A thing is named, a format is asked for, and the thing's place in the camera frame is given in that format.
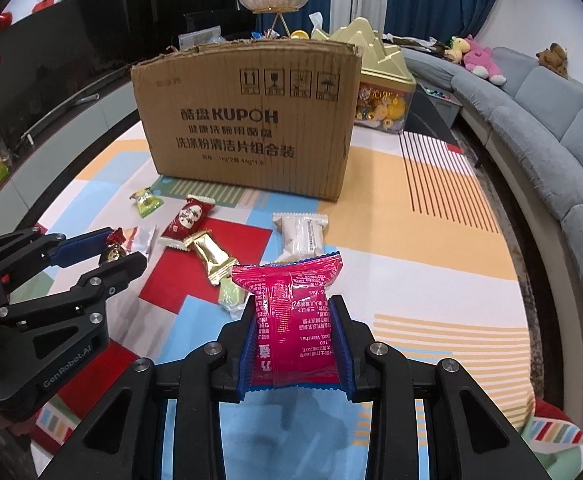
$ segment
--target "gold plastic container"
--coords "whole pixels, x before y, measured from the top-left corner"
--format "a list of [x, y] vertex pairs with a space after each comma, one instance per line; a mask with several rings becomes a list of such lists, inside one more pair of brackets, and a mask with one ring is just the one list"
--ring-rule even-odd
[[332, 36], [315, 29], [311, 38], [364, 47], [354, 123], [392, 134], [402, 133], [416, 82], [400, 47], [383, 44], [366, 18], [356, 18]]

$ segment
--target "pink snack package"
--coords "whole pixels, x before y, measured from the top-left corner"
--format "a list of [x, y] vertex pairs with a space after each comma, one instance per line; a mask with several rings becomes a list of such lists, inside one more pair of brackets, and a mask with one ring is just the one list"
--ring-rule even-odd
[[342, 267], [340, 253], [289, 265], [233, 267], [232, 279], [256, 302], [252, 386], [338, 383], [325, 286]]

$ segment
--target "pink plush toy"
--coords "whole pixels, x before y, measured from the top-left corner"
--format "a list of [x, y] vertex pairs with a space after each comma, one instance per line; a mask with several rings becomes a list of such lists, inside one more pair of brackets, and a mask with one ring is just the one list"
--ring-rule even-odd
[[471, 35], [467, 37], [471, 50], [465, 54], [462, 62], [465, 68], [474, 75], [489, 81], [497, 86], [504, 85], [507, 79], [491, 57], [492, 50], [481, 47]]

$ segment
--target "fragile symbol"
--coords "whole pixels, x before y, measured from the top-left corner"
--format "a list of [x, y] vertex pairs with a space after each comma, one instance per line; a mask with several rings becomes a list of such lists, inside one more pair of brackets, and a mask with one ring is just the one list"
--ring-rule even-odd
[[265, 68], [265, 94], [285, 95], [285, 71]]
[[340, 75], [328, 72], [318, 72], [316, 85], [316, 99], [324, 101], [338, 101], [338, 86]]
[[260, 94], [260, 74], [257, 68], [240, 70], [240, 91], [243, 94]]
[[311, 70], [290, 70], [290, 96], [311, 97]]

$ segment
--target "colorful patterned tablecloth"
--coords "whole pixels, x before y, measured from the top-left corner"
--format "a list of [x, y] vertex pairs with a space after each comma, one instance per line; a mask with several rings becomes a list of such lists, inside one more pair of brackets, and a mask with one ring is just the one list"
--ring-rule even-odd
[[[165, 204], [140, 219], [129, 196], [146, 186]], [[40, 224], [68, 237], [104, 226], [161, 231], [188, 193], [217, 200], [206, 226], [243, 264], [281, 253], [273, 212], [329, 215], [327, 250], [339, 250], [344, 267], [328, 294], [342, 294], [352, 318], [407, 357], [457, 359], [518, 430], [533, 423], [529, 333], [516, 273], [491, 207], [455, 146], [356, 127], [341, 197], [329, 203], [161, 177], [139, 123], [69, 184]], [[12, 301], [67, 290], [97, 264], [94, 258], [50, 268]], [[110, 346], [41, 412], [35, 439], [55, 449], [136, 356], [168, 362], [214, 340], [230, 322], [217, 298], [195, 254], [154, 245], [143, 277], [108, 300]], [[174, 409], [170, 404], [164, 478], [171, 478]], [[422, 403], [415, 409], [425, 479]], [[228, 478], [362, 479], [370, 420], [370, 405], [351, 404], [337, 391], [287, 388], [223, 404]]]

